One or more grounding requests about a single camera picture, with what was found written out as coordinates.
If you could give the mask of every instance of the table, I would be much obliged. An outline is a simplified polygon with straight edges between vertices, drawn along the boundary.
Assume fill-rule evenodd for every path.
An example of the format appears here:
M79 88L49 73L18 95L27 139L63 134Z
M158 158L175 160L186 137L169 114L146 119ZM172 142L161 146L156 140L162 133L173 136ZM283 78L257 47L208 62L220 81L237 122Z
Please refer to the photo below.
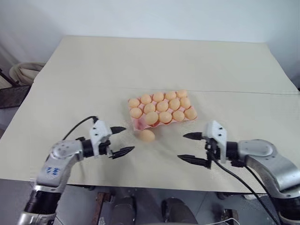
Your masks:
M127 99L182 88L198 120L160 126L155 142L139 141ZM215 165L208 170L177 158L205 156L204 142L182 135L202 131L208 120L226 127L230 141L274 143L300 167L299 92L265 44L64 37L0 140L0 178L34 179L51 146L89 115L127 128L112 136L113 149L136 148L116 160L76 164L70 184L248 192ZM90 126L83 124L70 138L87 137ZM263 192L246 170L230 169Z

